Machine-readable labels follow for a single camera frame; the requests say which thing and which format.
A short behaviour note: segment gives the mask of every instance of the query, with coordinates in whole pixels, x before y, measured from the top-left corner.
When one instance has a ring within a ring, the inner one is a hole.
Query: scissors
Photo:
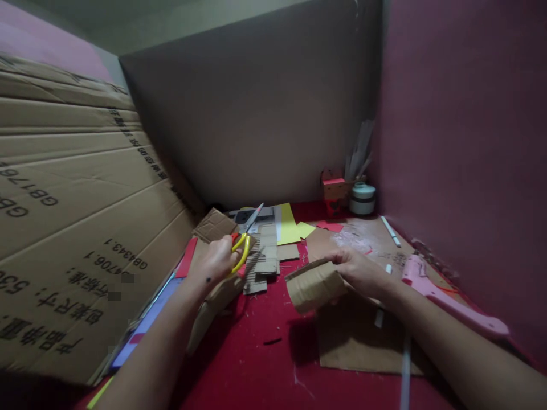
[[[249,219],[247,219],[247,223],[241,226],[241,228],[239,229],[239,233],[232,233],[231,235],[233,245],[232,253],[235,252],[235,250],[238,249],[243,244],[243,242],[245,242],[245,245],[243,247],[243,254],[241,255],[241,259],[239,260],[238,264],[234,266],[229,276],[232,276],[234,273],[236,273],[247,260],[247,256],[249,255],[249,247],[251,244],[251,235],[249,235],[247,232],[249,231],[249,229],[251,229],[252,225],[256,220],[256,217],[262,210],[263,206],[264,203],[262,203],[257,209],[255,209]]]

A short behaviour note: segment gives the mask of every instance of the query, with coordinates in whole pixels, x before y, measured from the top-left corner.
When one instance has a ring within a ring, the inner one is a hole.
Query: white jar
[[[356,182],[349,198],[349,210],[356,215],[368,215],[374,211],[376,188],[364,182]]]

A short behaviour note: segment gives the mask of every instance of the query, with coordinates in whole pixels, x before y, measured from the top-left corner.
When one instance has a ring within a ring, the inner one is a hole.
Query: white rod
[[[400,248],[401,247],[401,242],[399,242],[399,239],[397,238],[397,235],[395,234],[395,231],[393,230],[393,228],[391,227],[391,225],[387,221],[386,217],[385,216],[380,216],[380,218],[382,218],[383,224],[386,226],[387,231],[389,232],[389,234],[393,238],[393,242],[395,242],[395,245],[397,245],[397,248]]]
[[[405,331],[405,343],[403,347],[403,370],[401,380],[401,404],[399,410],[409,410],[410,404],[410,348],[412,339],[408,330]]]
[[[391,265],[386,265],[386,272],[391,274]],[[381,329],[383,326],[383,308],[379,307],[376,311],[376,319],[374,320],[374,325]]]

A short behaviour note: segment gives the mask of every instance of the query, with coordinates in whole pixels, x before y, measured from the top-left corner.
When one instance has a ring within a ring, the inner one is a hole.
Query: red tablecloth
[[[326,217],[321,202],[296,204],[293,213],[297,223]],[[172,408],[399,408],[400,376],[320,367],[314,318],[297,314],[283,280],[307,262],[304,243],[298,246],[301,260],[282,262],[266,293],[239,296],[232,315],[215,319],[182,367]],[[412,378],[411,409],[452,408],[450,390],[441,380],[434,383]]]

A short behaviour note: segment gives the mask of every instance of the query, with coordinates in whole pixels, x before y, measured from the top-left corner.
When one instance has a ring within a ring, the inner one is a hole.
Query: pink wall
[[[0,51],[112,81],[91,44],[2,0]]]
[[[392,0],[381,208],[547,369],[544,1]]]

